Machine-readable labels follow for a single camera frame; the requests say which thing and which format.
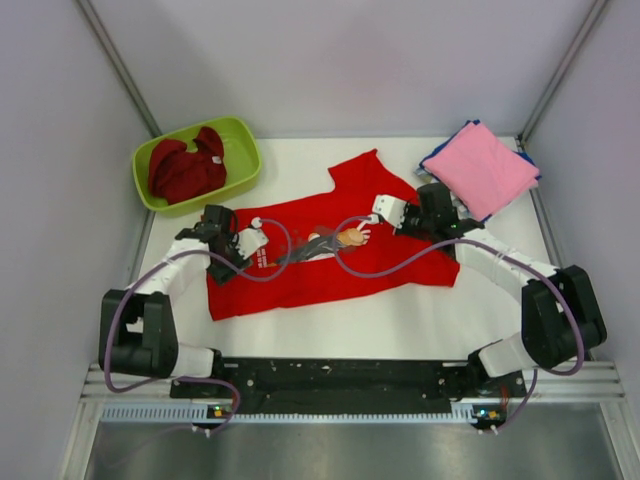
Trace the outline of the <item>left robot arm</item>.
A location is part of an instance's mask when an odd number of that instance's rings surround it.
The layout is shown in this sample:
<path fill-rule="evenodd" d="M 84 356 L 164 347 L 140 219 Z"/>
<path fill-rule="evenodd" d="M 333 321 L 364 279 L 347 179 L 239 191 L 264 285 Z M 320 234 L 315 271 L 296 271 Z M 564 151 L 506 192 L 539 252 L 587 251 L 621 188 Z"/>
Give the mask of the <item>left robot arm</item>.
<path fill-rule="evenodd" d="M 229 208 L 208 205 L 201 219 L 182 229 L 167 254 L 125 289 L 111 289 L 100 311 L 99 365 L 109 373 L 137 377 L 192 377 L 205 396 L 226 387 L 216 349 L 179 341 L 173 303 L 204 274 L 223 286 L 251 265 L 246 248 L 257 234 L 241 231 Z"/>

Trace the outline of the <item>bright red t-shirt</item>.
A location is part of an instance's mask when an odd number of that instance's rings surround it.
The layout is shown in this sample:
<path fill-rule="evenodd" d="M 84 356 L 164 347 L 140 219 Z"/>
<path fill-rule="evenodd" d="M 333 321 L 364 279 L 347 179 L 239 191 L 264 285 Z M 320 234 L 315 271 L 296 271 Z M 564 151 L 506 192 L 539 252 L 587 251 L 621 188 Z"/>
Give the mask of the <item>bright red t-shirt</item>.
<path fill-rule="evenodd" d="M 408 266 L 426 243 L 396 236 L 387 223 L 365 224 L 377 195 L 415 202 L 413 188 L 391 173 L 376 151 L 328 170 L 334 187 L 285 203 L 239 209 L 242 227 L 263 219 L 268 243 L 246 277 L 223 286 L 207 281 L 213 320 L 372 295 L 406 284 L 452 287 L 460 266 L 440 250 Z"/>

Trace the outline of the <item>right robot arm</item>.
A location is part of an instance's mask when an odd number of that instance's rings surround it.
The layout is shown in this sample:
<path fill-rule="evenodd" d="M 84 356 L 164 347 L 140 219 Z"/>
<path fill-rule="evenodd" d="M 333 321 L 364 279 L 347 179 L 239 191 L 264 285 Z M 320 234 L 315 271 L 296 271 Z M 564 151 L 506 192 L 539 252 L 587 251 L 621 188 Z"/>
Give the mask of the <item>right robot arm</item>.
<path fill-rule="evenodd" d="M 476 394 L 498 389 L 504 376 L 534 367 L 553 372 L 605 342 L 608 332 L 590 277 L 581 267 L 558 267 L 518 252 L 480 221 L 460 217 L 449 189 L 421 186 L 417 204 L 377 196 L 373 211 L 395 234 L 429 241 L 460 265 L 482 274 L 518 302 L 520 329 L 468 357 L 466 380 Z"/>

